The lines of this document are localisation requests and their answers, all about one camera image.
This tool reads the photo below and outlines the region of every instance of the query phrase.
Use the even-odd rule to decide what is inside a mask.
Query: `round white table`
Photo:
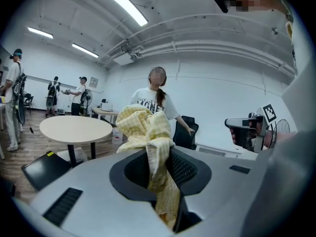
[[[47,138],[68,145],[69,157],[76,166],[74,145],[91,144],[91,158],[95,159],[95,142],[112,132],[112,126],[102,120],[80,116],[57,116],[47,118],[39,125]]]

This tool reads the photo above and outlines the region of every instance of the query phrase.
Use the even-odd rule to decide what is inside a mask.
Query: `woman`
[[[176,119],[191,135],[193,129],[184,122],[178,114],[169,95],[160,87],[164,86],[167,81],[166,71],[162,67],[154,68],[148,77],[150,86],[148,88],[138,89],[132,96],[132,104],[140,104],[147,107],[152,113],[163,111],[168,120]]]

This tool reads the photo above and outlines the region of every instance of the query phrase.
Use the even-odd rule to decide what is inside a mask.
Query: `white t-shirt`
[[[153,91],[149,88],[138,89],[133,94],[130,104],[140,104],[144,107],[147,107],[147,109],[149,109],[152,113],[164,111],[168,120],[178,117],[179,113],[177,112],[169,95],[165,95],[165,100],[163,101],[161,107],[158,106],[158,103],[156,101],[156,94],[156,91]]]
[[[287,0],[282,0],[282,3],[293,18],[292,44],[295,53],[296,68],[298,74],[300,74],[314,56],[314,44],[295,9]]]
[[[80,104],[80,103],[81,103],[81,94],[83,94],[84,91],[85,91],[85,85],[84,85],[84,84],[83,84],[83,85],[80,85],[80,86],[78,86],[78,87],[76,88],[75,93],[80,92],[80,95],[74,96],[74,98],[73,98],[73,103],[74,103],[74,104]]]
[[[23,73],[23,68],[22,68],[21,62],[20,62],[20,66],[21,66],[21,73],[20,73],[19,64],[17,62],[14,62],[9,70],[8,75],[6,76],[7,80],[12,81],[12,86],[10,88],[6,89],[6,91],[5,91],[5,101],[6,102],[13,100],[12,87],[15,85],[15,81],[19,77],[19,75],[21,75]]]

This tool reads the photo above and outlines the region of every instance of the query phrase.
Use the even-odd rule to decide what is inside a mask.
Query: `fluorescent light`
[[[148,23],[148,20],[143,16],[143,14],[135,7],[135,5],[130,0],[114,0],[117,2],[120,6],[123,7],[124,10],[126,10],[129,15],[131,15],[136,22],[140,25],[146,25]]]
[[[36,34],[40,34],[40,35],[43,35],[45,37],[48,37],[48,38],[53,38],[53,35],[52,34],[48,34],[46,32],[43,32],[43,31],[40,31],[40,30],[37,30],[37,29],[34,29],[32,27],[28,27],[29,31],[32,32],[32,33],[36,33]]]
[[[97,54],[95,54],[95,53],[92,53],[92,52],[90,52],[89,50],[87,50],[87,49],[85,49],[85,48],[83,48],[83,47],[81,47],[81,46],[79,46],[79,45],[76,45],[76,44],[74,44],[74,43],[73,43],[73,47],[76,48],[76,49],[81,50],[82,52],[85,52],[85,53],[87,53],[87,54],[90,54],[90,55],[93,56],[94,58],[98,58],[98,57],[99,57],[99,55],[97,55]]]

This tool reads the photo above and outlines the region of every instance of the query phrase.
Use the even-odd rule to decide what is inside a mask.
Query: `white wall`
[[[2,60],[2,63],[0,65],[0,71],[3,72],[0,85],[1,83],[5,83],[6,75],[8,74],[8,71],[4,70],[4,67],[7,67],[9,57],[9,53],[3,47],[0,46],[0,59]]]
[[[87,77],[87,88],[92,91],[93,101],[90,106],[99,105],[106,79],[106,70],[93,62],[73,53],[45,44],[27,36],[7,35],[1,40],[2,46],[10,53],[16,48],[23,51],[22,66],[28,76],[25,91],[34,96],[33,107],[46,109],[48,84],[55,76],[59,77],[61,89],[75,89],[79,86],[79,77]],[[91,77],[99,79],[97,88],[90,88]],[[70,111],[73,96],[60,93],[57,107]]]
[[[121,110],[129,104],[135,90],[148,85],[149,71],[155,66],[165,68],[167,82],[163,90],[170,95],[180,115],[194,117],[199,124],[197,143],[230,149],[233,144],[224,120],[247,117],[269,102],[277,121],[286,119],[291,130],[296,130],[280,97],[290,83],[288,78],[264,64],[236,56],[182,53],[177,57],[143,58],[110,71],[104,98],[115,110]],[[175,120],[171,121],[171,127],[174,132]]]

